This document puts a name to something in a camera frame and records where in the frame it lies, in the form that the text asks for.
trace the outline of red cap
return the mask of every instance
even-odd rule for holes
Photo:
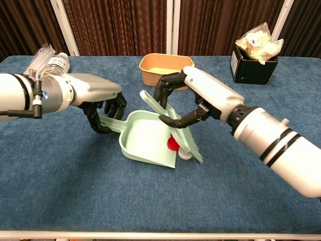
[[[180,148],[180,145],[175,141],[175,139],[173,137],[169,138],[169,140],[167,141],[167,146],[172,151],[178,151]]]

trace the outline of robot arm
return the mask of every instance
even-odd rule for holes
[[[44,75],[41,81],[34,73],[0,74],[0,85],[0,120],[41,118],[73,105],[83,109],[96,132],[106,134],[111,129],[101,125],[97,108],[106,102],[105,114],[121,119],[127,105],[121,86],[91,74]]]
[[[168,126],[185,128],[208,117],[231,126],[232,136],[299,193],[321,197],[321,149],[258,106],[247,107],[244,98],[213,76],[186,66],[180,73],[164,75],[154,98],[166,107],[175,88],[188,86],[197,109],[181,119],[159,118]]]

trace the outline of plastic bottle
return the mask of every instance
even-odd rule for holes
[[[42,74],[52,74],[62,76],[68,73],[70,63],[68,60],[68,55],[65,53],[59,53],[54,55],[47,63],[47,65],[42,70]]]

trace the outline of bottle label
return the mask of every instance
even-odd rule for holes
[[[70,65],[67,60],[65,60],[65,59],[63,59],[63,58],[61,58],[59,56],[52,57],[49,60],[48,64],[57,64],[57,65],[59,65],[60,67],[62,67],[64,69],[65,73],[68,72],[69,65]]]

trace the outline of table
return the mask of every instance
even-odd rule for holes
[[[229,56],[192,56],[217,77],[321,147],[321,60],[280,57],[268,85],[233,83]],[[21,73],[32,56],[11,56],[2,73]],[[123,119],[153,111],[139,96],[140,56],[70,57],[72,73],[123,87]],[[195,108],[190,90],[169,103]],[[204,163],[177,157],[176,168],[130,160],[118,133],[99,135],[70,106],[43,119],[0,123],[0,237],[320,239],[321,202],[296,192],[214,119],[191,127]]]

